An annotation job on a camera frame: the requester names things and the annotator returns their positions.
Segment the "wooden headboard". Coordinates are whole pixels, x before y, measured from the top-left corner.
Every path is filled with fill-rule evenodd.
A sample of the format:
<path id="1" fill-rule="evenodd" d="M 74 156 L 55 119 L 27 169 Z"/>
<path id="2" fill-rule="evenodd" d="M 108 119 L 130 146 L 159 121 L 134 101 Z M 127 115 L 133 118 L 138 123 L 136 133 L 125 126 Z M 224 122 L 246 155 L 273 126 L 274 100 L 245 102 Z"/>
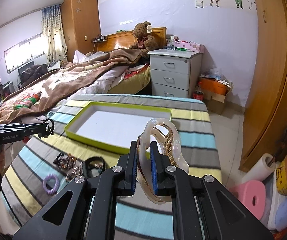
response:
<path id="1" fill-rule="evenodd" d="M 152 35 L 156 39 L 158 49 L 166 46 L 166 30 L 166 27 L 152 28 Z M 109 52 L 118 48 L 129 48 L 134 42 L 135 37 L 131 30 L 109 34 L 104 41 L 96 42 L 95 51 Z"/>

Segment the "cola bottle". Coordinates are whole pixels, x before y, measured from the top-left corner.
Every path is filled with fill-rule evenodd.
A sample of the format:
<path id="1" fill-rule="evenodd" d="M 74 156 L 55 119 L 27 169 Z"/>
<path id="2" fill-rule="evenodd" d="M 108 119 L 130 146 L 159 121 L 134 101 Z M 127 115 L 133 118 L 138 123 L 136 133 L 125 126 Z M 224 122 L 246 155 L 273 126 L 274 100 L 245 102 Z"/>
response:
<path id="1" fill-rule="evenodd" d="M 193 98 L 199 101 L 204 100 L 204 92 L 202 91 L 200 86 L 197 86 L 193 92 Z"/>

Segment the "clear gold hair claw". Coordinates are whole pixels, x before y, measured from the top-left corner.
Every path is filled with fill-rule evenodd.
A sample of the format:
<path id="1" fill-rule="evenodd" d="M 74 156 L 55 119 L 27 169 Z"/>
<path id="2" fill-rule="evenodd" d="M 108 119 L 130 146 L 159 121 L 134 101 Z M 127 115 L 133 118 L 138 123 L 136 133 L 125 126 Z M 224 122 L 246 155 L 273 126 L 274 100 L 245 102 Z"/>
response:
<path id="1" fill-rule="evenodd" d="M 137 181 L 146 197 L 155 204 L 171 201 L 159 196 L 167 179 L 166 168 L 189 172 L 189 165 L 181 152 L 181 140 L 175 125 L 165 118 L 149 120 L 137 139 Z"/>

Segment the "pink tissue box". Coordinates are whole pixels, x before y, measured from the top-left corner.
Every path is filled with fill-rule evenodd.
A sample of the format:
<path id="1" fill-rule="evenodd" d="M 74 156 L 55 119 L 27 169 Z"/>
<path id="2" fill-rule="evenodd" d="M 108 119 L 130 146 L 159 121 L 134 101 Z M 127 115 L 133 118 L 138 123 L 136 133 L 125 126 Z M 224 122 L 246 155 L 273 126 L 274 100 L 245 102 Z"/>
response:
<path id="1" fill-rule="evenodd" d="M 205 47 L 202 44 L 190 41 L 181 41 L 177 40 L 174 42 L 175 49 L 183 50 L 183 51 L 193 51 L 197 53 L 204 53 Z"/>

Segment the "large wooden wardrobe right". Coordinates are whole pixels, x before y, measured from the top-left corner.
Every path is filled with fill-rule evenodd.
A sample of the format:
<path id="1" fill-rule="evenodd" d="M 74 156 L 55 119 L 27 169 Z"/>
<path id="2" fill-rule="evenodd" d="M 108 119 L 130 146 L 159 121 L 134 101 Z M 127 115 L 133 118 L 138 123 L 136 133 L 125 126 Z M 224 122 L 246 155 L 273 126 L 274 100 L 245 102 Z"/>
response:
<path id="1" fill-rule="evenodd" d="M 246 102 L 240 170 L 287 154 L 287 0 L 256 0 L 258 48 Z"/>

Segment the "floral curtain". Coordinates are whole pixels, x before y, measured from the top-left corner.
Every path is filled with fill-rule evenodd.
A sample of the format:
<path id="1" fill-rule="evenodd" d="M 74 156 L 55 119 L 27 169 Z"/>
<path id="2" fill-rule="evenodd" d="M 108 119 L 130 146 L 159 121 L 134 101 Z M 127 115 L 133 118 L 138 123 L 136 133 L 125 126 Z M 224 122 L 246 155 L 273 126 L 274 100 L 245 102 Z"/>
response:
<path id="1" fill-rule="evenodd" d="M 47 65 L 67 59 L 60 5 L 52 5 L 42 9 L 42 36 L 45 40 Z"/>

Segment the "green shallow box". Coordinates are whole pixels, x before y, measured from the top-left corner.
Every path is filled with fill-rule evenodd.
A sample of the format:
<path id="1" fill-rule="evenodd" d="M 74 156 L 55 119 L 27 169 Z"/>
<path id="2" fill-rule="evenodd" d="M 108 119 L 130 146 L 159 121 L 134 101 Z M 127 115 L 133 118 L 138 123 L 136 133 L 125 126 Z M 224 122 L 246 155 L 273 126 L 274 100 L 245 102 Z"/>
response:
<path id="1" fill-rule="evenodd" d="M 90 102 L 65 126 L 68 138 L 108 152 L 127 154 L 149 120 L 171 120 L 169 108 Z"/>

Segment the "orange basket with clutter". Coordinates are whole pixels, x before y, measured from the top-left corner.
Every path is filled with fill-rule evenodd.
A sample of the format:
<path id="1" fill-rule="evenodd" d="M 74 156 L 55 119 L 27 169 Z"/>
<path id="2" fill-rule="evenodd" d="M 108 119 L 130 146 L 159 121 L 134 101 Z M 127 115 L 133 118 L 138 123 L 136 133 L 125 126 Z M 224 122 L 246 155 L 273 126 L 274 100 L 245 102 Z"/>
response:
<path id="1" fill-rule="evenodd" d="M 226 96 L 233 88 L 233 83 L 228 81 L 219 71 L 207 70 L 199 76 L 199 87 L 203 90 Z"/>

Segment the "yellow tin box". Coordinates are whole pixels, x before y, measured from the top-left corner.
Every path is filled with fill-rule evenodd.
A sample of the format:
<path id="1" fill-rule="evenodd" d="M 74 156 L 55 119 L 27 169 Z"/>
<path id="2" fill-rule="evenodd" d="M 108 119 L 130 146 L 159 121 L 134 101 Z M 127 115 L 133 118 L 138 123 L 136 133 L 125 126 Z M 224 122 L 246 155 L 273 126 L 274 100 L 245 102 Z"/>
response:
<path id="1" fill-rule="evenodd" d="M 287 196 L 287 156 L 276 168 L 276 187 L 279 194 Z"/>

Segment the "power strip on headboard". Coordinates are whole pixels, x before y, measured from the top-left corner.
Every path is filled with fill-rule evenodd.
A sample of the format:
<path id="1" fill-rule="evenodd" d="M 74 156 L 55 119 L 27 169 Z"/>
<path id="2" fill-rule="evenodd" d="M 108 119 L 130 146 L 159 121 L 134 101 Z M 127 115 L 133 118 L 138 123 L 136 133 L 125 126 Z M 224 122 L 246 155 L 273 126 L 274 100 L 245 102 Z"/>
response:
<path id="1" fill-rule="evenodd" d="M 93 43 L 106 42 L 107 37 L 108 37 L 107 35 L 99 35 L 96 38 L 93 38 L 92 42 Z"/>

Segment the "white paper roll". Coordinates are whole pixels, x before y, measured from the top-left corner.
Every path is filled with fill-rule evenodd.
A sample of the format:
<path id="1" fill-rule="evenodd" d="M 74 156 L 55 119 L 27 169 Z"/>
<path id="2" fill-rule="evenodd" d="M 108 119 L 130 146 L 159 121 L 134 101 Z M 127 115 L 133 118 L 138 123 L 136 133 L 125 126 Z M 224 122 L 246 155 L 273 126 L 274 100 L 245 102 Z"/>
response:
<path id="1" fill-rule="evenodd" d="M 263 182 L 276 168 L 275 158 L 265 153 L 261 156 L 259 161 L 249 170 L 249 172 L 242 178 L 241 182 L 246 183 L 251 180 L 257 180 Z"/>

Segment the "cardboard box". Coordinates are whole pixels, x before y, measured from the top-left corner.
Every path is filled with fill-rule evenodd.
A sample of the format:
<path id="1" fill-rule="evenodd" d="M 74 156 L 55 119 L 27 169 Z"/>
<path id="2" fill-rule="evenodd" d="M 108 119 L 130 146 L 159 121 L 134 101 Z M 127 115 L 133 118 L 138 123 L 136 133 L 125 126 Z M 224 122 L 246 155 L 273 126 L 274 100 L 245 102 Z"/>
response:
<path id="1" fill-rule="evenodd" d="M 204 93 L 204 101 L 207 106 L 207 109 L 210 112 L 216 113 L 218 115 L 222 115 L 225 106 L 226 106 L 226 98 L 228 95 L 231 94 L 231 91 L 233 89 L 233 86 L 229 88 L 225 95 L 221 95 L 218 93 L 214 93 L 208 90 L 203 90 Z"/>

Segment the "brown teddy bear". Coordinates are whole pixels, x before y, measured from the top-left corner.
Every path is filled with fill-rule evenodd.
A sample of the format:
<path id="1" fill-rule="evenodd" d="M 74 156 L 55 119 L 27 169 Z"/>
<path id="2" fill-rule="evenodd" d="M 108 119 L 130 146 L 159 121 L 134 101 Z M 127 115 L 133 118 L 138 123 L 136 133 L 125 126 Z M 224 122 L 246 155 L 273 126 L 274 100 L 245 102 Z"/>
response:
<path id="1" fill-rule="evenodd" d="M 158 43 L 155 37 L 152 35 L 151 23 L 145 21 L 138 23 L 133 31 L 133 37 L 135 42 L 130 45 L 130 49 L 139 49 L 140 54 L 144 58 L 148 58 L 148 52 L 158 49 Z"/>

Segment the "pink foam stool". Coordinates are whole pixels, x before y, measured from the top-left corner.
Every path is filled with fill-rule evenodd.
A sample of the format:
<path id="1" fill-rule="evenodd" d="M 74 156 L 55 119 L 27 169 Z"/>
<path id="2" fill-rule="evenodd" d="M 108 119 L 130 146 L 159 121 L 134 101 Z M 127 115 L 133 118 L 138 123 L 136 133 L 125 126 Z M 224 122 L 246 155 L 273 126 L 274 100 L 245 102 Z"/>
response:
<path id="1" fill-rule="evenodd" d="M 261 181 L 250 180 L 229 191 L 258 219 L 264 215 L 266 189 Z"/>

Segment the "tall wooden wardrobe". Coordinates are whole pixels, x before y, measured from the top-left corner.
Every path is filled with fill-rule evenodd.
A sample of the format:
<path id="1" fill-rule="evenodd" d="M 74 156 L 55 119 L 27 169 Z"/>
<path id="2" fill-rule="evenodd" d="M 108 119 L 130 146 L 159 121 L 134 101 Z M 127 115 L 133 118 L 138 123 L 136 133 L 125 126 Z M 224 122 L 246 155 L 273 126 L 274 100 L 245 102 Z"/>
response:
<path id="1" fill-rule="evenodd" d="M 67 59 L 71 62 L 76 50 L 91 52 L 94 39 L 101 33 L 98 0 L 64 0 L 61 16 Z"/>

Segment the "rhinestone hair clip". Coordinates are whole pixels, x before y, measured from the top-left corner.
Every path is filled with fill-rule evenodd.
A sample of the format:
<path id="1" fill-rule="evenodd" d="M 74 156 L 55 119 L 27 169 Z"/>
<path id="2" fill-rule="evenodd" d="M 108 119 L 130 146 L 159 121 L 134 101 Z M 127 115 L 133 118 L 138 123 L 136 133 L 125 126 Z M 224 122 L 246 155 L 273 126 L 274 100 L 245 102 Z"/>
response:
<path id="1" fill-rule="evenodd" d="M 74 166 L 67 174 L 65 180 L 67 182 L 72 181 L 75 177 L 83 175 L 83 162 L 81 161 L 79 164 Z"/>

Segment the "brown plush blanket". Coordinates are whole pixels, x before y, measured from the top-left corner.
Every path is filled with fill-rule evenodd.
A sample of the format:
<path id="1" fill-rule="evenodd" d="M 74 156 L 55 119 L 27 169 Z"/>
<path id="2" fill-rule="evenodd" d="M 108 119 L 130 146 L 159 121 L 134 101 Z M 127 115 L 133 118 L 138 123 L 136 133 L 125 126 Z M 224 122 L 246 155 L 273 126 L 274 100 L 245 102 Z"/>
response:
<path id="1" fill-rule="evenodd" d="M 17 122 L 25 116 L 40 116 L 74 94 L 106 93 L 140 58 L 139 49 L 119 48 L 83 63 L 62 61 L 61 69 L 43 75 L 4 100 L 0 107 L 0 124 Z M 34 105 L 15 109 L 26 96 L 38 92 L 40 98 Z"/>

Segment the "white bedside drawer cabinet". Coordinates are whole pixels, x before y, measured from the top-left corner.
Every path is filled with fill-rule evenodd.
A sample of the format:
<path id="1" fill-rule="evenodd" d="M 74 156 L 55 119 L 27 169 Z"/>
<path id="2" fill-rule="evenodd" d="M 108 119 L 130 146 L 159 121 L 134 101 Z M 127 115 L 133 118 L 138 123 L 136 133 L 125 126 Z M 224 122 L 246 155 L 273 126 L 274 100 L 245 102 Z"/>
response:
<path id="1" fill-rule="evenodd" d="M 192 97 L 201 70 L 202 53 L 158 49 L 148 55 L 153 95 Z"/>

